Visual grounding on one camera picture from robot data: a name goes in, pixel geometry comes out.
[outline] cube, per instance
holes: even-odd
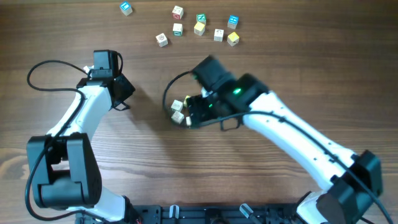
[[[193,31],[195,34],[203,35],[203,33],[205,32],[205,25],[201,22],[197,22]]]
[[[179,37],[182,36],[182,24],[174,24],[173,34]]]
[[[230,15],[228,19],[228,28],[236,29],[236,25],[238,24],[239,17]]]
[[[181,122],[184,120],[184,114],[181,114],[180,112],[176,111],[172,116],[172,120],[177,122],[178,124],[181,124]]]
[[[185,100],[184,100],[184,107],[188,107],[188,99],[190,98],[191,96],[186,96],[185,97]]]
[[[120,10],[122,10],[125,16],[128,16],[130,13],[132,13],[132,8],[128,2],[123,2],[120,4]]]
[[[191,117],[186,117],[185,122],[186,122],[187,126],[191,126],[192,125]]]
[[[172,14],[174,19],[181,19],[182,15],[184,14],[184,9],[180,6],[174,6]]]
[[[214,41],[223,41],[223,37],[224,37],[224,30],[220,30],[220,29],[216,29],[214,31]]]
[[[228,35],[227,42],[231,46],[235,46],[239,42],[239,36],[233,32],[232,34]]]
[[[182,108],[183,108],[183,103],[181,101],[174,100],[172,104],[172,110],[181,112]]]
[[[156,36],[156,41],[159,44],[159,46],[164,47],[168,44],[167,42],[167,37],[164,34],[159,34]]]
[[[197,22],[201,22],[206,25],[206,15],[204,14],[197,14]]]

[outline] wooden table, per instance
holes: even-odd
[[[237,77],[257,76],[329,138],[377,154],[381,200],[398,221],[397,4],[132,1],[134,12],[126,17],[119,1],[77,2],[5,0],[0,6],[0,223],[40,223],[24,205],[26,142],[53,127],[74,97],[29,88],[27,72],[48,59],[92,65],[98,49],[121,52],[124,74],[137,88],[127,100],[131,110],[110,111],[92,140],[104,185],[133,204],[296,202],[318,190],[295,161],[247,128],[223,133],[218,125],[189,131],[171,126],[161,109],[166,84],[215,54]],[[184,8],[181,21],[172,18],[174,5]],[[208,23],[200,37],[193,26],[203,12]],[[227,28],[231,14],[239,16],[235,47],[226,39],[213,41],[215,28],[233,31]],[[174,22],[183,24],[183,37],[172,35]],[[169,45],[160,48],[155,36],[163,32]],[[51,64],[32,79],[47,88],[74,87],[82,76]],[[184,77],[168,102],[199,91]],[[375,206],[366,217],[385,223]]]

